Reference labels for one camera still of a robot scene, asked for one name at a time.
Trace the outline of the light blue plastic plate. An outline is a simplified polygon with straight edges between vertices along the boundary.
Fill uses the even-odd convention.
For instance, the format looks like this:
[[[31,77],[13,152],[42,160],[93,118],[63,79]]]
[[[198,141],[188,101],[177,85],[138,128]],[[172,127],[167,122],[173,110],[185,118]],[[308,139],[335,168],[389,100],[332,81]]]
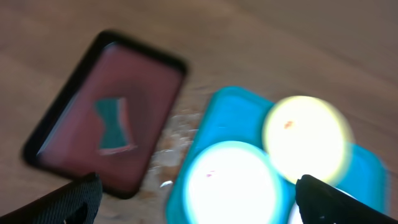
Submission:
[[[189,223],[279,223],[281,181],[265,152],[252,144],[223,141],[199,153],[183,181]]]

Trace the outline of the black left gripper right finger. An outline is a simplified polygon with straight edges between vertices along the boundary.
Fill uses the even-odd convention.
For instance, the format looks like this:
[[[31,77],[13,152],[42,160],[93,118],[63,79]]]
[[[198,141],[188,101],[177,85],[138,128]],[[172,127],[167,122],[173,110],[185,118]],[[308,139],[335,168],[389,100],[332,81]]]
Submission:
[[[295,184],[295,200],[304,224],[397,224],[397,220],[307,174]]]

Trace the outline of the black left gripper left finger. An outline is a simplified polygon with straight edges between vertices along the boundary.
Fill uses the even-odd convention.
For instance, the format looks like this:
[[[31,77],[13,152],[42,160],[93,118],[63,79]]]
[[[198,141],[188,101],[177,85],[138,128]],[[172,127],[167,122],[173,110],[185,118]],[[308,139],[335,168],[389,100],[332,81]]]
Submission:
[[[1,217],[1,224],[93,224],[103,195],[90,173]]]

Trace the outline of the yellow-green plastic plate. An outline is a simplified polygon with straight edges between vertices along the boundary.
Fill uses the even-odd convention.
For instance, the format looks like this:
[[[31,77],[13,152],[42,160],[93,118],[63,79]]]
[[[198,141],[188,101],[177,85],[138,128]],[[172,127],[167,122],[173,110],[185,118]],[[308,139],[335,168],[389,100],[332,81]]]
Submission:
[[[311,96],[290,96],[267,112],[262,143],[272,165],[295,184],[311,175],[336,185],[352,160],[354,136],[332,104]]]

